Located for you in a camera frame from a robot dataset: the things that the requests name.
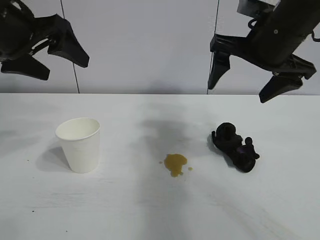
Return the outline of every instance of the white tabletop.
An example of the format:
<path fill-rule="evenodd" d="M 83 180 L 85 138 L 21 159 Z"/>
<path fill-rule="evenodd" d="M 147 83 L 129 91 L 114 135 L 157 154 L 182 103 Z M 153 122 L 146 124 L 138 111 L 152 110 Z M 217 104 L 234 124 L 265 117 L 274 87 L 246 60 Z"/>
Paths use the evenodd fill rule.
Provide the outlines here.
<path fill-rule="evenodd" d="M 320 96 L 0 94 L 3 240 L 316 240 Z M 101 160 L 73 173 L 55 128 L 101 124 Z M 208 138 L 223 122 L 253 138 L 250 173 Z M 188 159 L 177 178 L 159 164 Z"/>

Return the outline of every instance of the cable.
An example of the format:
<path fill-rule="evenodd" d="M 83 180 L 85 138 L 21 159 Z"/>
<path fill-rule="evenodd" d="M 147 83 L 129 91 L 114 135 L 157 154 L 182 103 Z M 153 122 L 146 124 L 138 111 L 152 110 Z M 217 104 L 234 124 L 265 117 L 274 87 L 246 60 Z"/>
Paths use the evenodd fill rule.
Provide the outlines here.
<path fill-rule="evenodd" d="M 251 19 L 249 22 L 248 22 L 248 27 L 250 28 L 250 29 L 254 29 L 255 28 L 255 25 L 252 25 L 254 22 L 256 22 L 256 21 L 258 21 L 258 19 L 256 19 L 256 18 L 253 18 L 253 19 Z"/>
<path fill-rule="evenodd" d="M 215 34 L 216 34 L 216 31 L 217 31 L 219 4 L 220 4 L 220 0 L 218 0 L 217 6 L 216 6 L 215 25 L 214 25 L 214 33 L 213 33 L 213 35 L 215 35 Z M 213 60 L 214 60 L 214 53 L 212 52 L 212 53 L 211 53 L 211 61 L 210 61 L 210 69 L 209 69 L 209 77 L 210 77 L 210 74 L 211 74 L 211 68 L 212 68 Z M 206 87 L 206 94 L 207 94 L 207 95 L 208 95 L 208 92 L 209 92 L 209 88 L 208 88 L 208 86 L 207 86 L 207 87 Z"/>
<path fill-rule="evenodd" d="M 312 31 L 311 37 L 312 37 L 313 41 L 315 41 L 315 42 L 317 42 L 317 43 L 320 43 L 320 38 L 316 38 L 316 36 L 315 36 L 315 31 Z"/>
<path fill-rule="evenodd" d="M 60 5 L 61 5 L 61 9 L 62 9 L 63 19 L 66 19 L 65 9 L 64 9 L 64 5 L 62 3 L 62 0 L 60 0 Z M 78 78 L 77 78 L 77 74 L 76 74 L 76 67 L 75 67 L 74 63 L 72 63 L 72 66 L 73 66 L 74 79 L 75 79 L 75 83 L 76 83 L 76 89 L 78 90 L 78 94 L 79 94 L 80 90 L 79 90 Z"/>

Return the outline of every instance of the brown liquid spill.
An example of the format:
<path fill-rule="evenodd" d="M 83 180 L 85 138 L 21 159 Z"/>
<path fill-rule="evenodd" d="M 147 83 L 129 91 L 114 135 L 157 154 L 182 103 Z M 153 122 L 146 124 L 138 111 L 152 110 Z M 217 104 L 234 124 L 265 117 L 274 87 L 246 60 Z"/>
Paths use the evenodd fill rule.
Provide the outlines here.
<path fill-rule="evenodd" d="M 172 177 L 183 175 L 182 166 L 186 165 L 188 160 L 181 154 L 168 154 L 164 160 L 164 166 L 171 172 Z"/>

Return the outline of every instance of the white paper cup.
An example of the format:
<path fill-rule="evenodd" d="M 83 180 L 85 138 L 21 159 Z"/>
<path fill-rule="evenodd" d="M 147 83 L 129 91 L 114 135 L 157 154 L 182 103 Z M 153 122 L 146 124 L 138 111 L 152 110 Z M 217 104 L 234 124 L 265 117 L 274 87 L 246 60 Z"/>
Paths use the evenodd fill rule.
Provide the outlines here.
<path fill-rule="evenodd" d="M 72 171 L 84 174 L 99 163 L 100 124 L 87 117 L 65 121 L 55 130 Z"/>

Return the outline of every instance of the black toy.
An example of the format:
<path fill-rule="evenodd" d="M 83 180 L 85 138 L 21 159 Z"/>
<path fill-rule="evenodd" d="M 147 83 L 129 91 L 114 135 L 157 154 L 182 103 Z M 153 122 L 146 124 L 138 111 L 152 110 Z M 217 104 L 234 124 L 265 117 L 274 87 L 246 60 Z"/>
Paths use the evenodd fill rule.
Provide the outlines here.
<path fill-rule="evenodd" d="M 247 137 L 244 140 L 245 145 L 242 145 L 243 138 L 236 134 L 236 127 L 229 122 L 222 123 L 216 132 L 211 133 L 211 136 L 214 145 L 244 173 L 250 172 L 254 168 L 256 160 L 260 158 L 259 154 L 255 152 L 252 138 Z"/>

